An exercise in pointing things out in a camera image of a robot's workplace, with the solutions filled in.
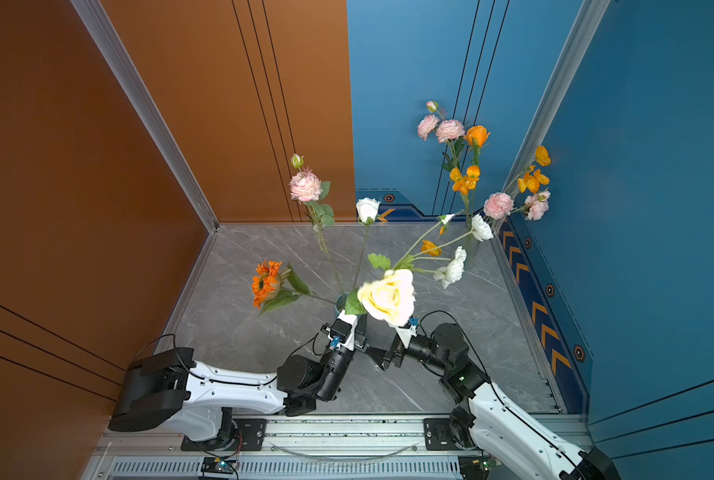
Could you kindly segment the large cream rose stem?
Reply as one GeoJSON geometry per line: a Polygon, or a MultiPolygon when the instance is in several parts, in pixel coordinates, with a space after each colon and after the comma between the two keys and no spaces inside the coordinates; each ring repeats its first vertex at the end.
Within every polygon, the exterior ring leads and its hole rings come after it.
{"type": "Polygon", "coordinates": [[[382,279],[367,282],[347,296],[347,315],[369,314],[394,327],[405,326],[415,309],[413,272],[387,270],[382,279]]]}

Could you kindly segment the orange gerbera flower stem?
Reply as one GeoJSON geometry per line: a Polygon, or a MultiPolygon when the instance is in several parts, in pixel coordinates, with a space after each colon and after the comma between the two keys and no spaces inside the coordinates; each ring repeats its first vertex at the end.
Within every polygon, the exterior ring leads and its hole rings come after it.
{"type": "Polygon", "coordinates": [[[252,281],[253,305],[262,316],[287,307],[301,298],[318,300],[332,306],[336,302],[317,295],[285,262],[265,260],[256,267],[252,281]]]}

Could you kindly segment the cream small flower stem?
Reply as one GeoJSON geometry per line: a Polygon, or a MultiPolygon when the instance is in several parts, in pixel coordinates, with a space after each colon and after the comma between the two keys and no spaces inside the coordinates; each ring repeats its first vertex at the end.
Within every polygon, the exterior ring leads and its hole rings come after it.
{"type": "Polygon", "coordinates": [[[440,235],[444,235],[455,217],[456,214],[438,216],[434,226],[421,235],[396,262],[392,262],[384,255],[370,254],[370,263],[375,268],[381,269],[384,275],[379,280],[364,283],[360,287],[360,291],[385,289],[384,284],[387,285],[391,292],[408,289],[412,285],[413,272],[432,275],[434,280],[440,282],[444,289],[460,281],[468,258],[468,251],[463,241],[474,240],[475,243],[482,243],[485,240],[493,239],[494,233],[489,223],[490,218],[482,214],[475,214],[468,223],[465,233],[459,237],[443,244],[436,244],[427,239],[436,228],[439,228],[440,235]],[[444,265],[436,270],[416,268],[415,263],[420,260],[442,261],[444,265]]]}

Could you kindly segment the white rose flower stem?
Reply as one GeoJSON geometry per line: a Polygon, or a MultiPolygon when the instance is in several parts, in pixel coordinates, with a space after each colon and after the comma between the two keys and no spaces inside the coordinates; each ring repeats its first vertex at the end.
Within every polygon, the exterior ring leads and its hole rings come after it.
{"type": "Polygon", "coordinates": [[[357,269],[353,280],[352,288],[357,287],[359,276],[362,270],[362,265],[365,257],[365,251],[367,247],[367,242],[369,238],[370,228],[375,223],[380,208],[381,202],[375,198],[365,197],[357,201],[356,210],[358,214],[358,220],[363,225],[363,237],[362,245],[360,249],[360,254],[357,262],[357,269]]]}

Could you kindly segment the clear ribbed glass vase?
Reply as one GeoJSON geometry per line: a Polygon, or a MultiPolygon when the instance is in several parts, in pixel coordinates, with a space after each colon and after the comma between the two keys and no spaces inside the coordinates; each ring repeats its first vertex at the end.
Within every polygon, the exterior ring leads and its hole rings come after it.
{"type": "Polygon", "coordinates": [[[473,216],[469,232],[457,247],[455,258],[460,263],[464,263],[477,253],[481,243],[491,240],[492,238],[493,231],[485,218],[481,214],[473,216]]]}

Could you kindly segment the pink ranunculus flower stem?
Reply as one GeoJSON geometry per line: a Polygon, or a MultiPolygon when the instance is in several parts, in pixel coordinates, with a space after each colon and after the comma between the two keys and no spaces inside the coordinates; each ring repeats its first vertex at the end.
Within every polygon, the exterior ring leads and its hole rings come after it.
{"type": "Polygon", "coordinates": [[[539,191],[528,196],[524,204],[517,208],[514,198],[510,195],[503,192],[494,193],[485,201],[483,215],[486,218],[500,220],[513,213],[522,213],[529,221],[539,221],[550,209],[550,197],[549,190],[539,191]]]}

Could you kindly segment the yellow orange poppy stem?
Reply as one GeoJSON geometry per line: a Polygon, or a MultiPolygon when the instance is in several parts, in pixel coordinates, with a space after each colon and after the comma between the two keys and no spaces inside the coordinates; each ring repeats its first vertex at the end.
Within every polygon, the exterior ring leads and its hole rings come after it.
{"type": "Polygon", "coordinates": [[[552,159],[548,149],[543,145],[538,146],[534,154],[534,159],[523,169],[522,173],[515,177],[508,185],[509,189],[511,189],[513,185],[516,185],[517,192],[515,194],[510,194],[509,192],[503,193],[514,198],[517,208],[521,207],[528,196],[538,193],[539,191],[548,190],[547,187],[551,180],[541,171],[541,168],[548,167],[551,163],[552,159]]]}

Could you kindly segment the pink white lisianthus stem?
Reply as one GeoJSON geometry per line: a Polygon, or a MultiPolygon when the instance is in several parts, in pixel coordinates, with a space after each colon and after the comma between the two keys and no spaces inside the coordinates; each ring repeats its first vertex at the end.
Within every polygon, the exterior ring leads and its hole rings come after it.
{"type": "Polygon", "coordinates": [[[464,151],[465,128],[462,122],[446,117],[444,109],[438,102],[426,102],[428,114],[423,117],[417,126],[417,135],[426,141],[434,135],[440,144],[444,144],[442,167],[448,172],[460,169],[461,155],[464,151]]]}

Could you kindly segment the orange rose flower stem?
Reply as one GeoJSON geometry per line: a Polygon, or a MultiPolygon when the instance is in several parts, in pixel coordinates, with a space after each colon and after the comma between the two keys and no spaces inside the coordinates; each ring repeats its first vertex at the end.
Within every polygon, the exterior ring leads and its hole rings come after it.
{"type": "Polygon", "coordinates": [[[467,225],[471,225],[471,200],[481,178],[480,156],[491,132],[482,125],[465,129],[464,151],[461,155],[460,169],[449,172],[452,190],[459,194],[464,204],[467,225]]]}

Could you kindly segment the teal ceramic vase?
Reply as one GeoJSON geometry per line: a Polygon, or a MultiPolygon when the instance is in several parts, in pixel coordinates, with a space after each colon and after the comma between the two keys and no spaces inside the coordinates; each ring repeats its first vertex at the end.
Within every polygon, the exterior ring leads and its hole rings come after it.
{"type": "MultiPolygon", "coordinates": [[[[344,293],[344,294],[341,294],[337,298],[337,300],[336,300],[337,315],[339,315],[341,311],[345,310],[348,297],[349,297],[349,294],[344,293]]],[[[367,335],[367,325],[368,325],[368,316],[366,314],[359,315],[358,319],[357,319],[357,324],[356,324],[356,335],[365,337],[367,335]]]]}

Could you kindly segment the pink rose bud stem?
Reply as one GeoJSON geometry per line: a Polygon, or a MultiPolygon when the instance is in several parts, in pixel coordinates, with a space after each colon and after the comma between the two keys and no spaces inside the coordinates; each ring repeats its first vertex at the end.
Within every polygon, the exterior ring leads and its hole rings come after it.
{"type": "Polygon", "coordinates": [[[331,183],[329,181],[322,181],[311,168],[307,167],[303,155],[294,153],[290,158],[290,164],[297,171],[289,183],[291,199],[306,208],[319,247],[326,255],[340,292],[344,294],[346,289],[343,280],[336,268],[324,235],[326,228],[335,225],[334,210],[330,205],[324,203],[324,200],[330,192],[331,183]]]}

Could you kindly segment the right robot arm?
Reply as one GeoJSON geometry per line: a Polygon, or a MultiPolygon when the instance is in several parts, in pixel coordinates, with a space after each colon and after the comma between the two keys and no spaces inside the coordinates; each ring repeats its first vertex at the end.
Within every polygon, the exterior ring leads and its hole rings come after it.
{"type": "Polygon", "coordinates": [[[613,460],[599,448],[584,450],[516,405],[470,357],[471,345],[456,323],[432,335],[399,329],[387,349],[365,346],[383,370],[407,357],[441,371],[440,385],[457,403],[450,414],[453,438],[465,448],[495,456],[521,479],[619,479],[613,460]]]}

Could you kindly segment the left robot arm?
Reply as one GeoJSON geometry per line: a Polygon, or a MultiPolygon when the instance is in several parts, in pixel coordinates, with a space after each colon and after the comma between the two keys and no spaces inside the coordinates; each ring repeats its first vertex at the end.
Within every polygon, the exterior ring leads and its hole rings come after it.
{"type": "Polygon", "coordinates": [[[133,361],[125,373],[108,428],[180,433],[205,450],[235,436],[232,412],[299,416],[333,400],[356,350],[364,345],[367,318],[341,312],[324,326],[329,344],[317,360],[293,352],[276,372],[256,374],[210,366],[187,347],[133,361]]]}

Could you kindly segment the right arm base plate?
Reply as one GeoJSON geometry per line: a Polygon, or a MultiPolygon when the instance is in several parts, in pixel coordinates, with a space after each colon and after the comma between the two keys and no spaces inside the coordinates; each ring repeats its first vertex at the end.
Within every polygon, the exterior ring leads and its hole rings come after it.
{"type": "Polygon", "coordinates": [[[459,421],[445,418],[423,420],[426,449],[429,451],[476,450],[469,429],[459,421]]]}

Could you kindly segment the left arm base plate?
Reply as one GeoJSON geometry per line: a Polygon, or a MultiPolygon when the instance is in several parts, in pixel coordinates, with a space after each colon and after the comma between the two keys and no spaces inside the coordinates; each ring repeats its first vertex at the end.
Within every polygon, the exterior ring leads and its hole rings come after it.
{"type": "Polygon", "coordinates": [[[194,442],[183,437],[181,450],[186,452],[204,452],[206,454],[229,455],[262,450],[267,421],[262,418],[234,418],[225,423],[218,436],[212,440],[194,442]]]}

